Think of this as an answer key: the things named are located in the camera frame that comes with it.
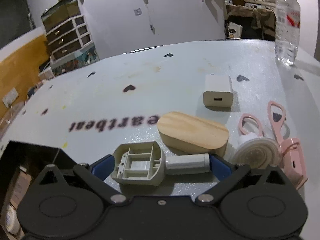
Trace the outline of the grey plastic handle tool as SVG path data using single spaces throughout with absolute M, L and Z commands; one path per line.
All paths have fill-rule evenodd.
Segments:
M 167 157 L 155 141 L 121 144 L 113 156 L 111 178 L 122 185 L 159 186 L 166 175 L 210 172 L 209 154 Z

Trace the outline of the oval wooden block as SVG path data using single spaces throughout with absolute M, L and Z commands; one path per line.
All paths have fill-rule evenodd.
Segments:
M 186 154 L 225 155 L 229 130 L 219 122 L 169 112 L 159 118 L 157 129 L 165 145 Z

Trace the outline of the pink scissors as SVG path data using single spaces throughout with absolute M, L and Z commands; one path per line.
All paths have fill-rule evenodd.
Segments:
M 300 189 L 308 180 L 301 142 L 298 138 L 284 139 L 281 135 L 281 128 L 286 119 L 286 110 L 281 104 L 270 101 L 268 103 L 267 113 L 275 136 L 273 140 L 280 148 L 281 161 L 276 166 L 282 169 L 296 189 Z M 244 113 L 241 116 L 238 123 L 238 130 L 240 136 L 255 133 L 257 136 L 265 137 L 259 119 L 248 113 Z

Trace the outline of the white USB charger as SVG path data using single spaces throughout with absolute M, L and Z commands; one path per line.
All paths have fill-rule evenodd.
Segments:
M 206 107 L 231 107 L 233 89 L 228 75 L 207 74 L 204 82 L 203 103 Z

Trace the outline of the white tape roll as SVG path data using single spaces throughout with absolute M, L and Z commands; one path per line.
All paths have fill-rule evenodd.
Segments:
M 270 138 L 255 133 L 241 135 L 238 148 L 231 159 L 234 164 L 247 164 L 253 169 L 265 169 L 281 161 L 279 145 Z

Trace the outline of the white drawer cabinet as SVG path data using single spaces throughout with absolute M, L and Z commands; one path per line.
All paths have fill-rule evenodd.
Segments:
M 84 15 L 54 23 L 43 22 L 50 52 L 50 68 L 59 76 L 99 61 Z

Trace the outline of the clear plastic water bottle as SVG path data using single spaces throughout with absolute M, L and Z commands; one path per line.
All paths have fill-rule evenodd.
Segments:
M 300 5 L 297 0 L 276 0 L 276 59 L 292 66 L 298 53 Z

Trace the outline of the dark chair with clothes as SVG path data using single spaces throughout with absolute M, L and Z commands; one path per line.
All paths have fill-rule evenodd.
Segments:
M 276 16 L 268 9 L 228 5 L 225 36 L 229 39 L 275 41 Z

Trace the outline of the glass fish tank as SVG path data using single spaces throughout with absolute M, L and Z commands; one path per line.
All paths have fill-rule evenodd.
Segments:
M 70 17 L 80 14 L 78 0 L 60 0 L 41 15 L 41 21 L 48 33 Z

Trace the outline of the white wall socket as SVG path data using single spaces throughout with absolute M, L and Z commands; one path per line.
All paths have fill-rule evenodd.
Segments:
M 18 92 L 16 90 L 16 88 L 12 88 L 11 91 L 5 95 L 2 99 L 4 105 L 7 107 L 7 108 L 10 108 L 12 103 L 18 98 Z

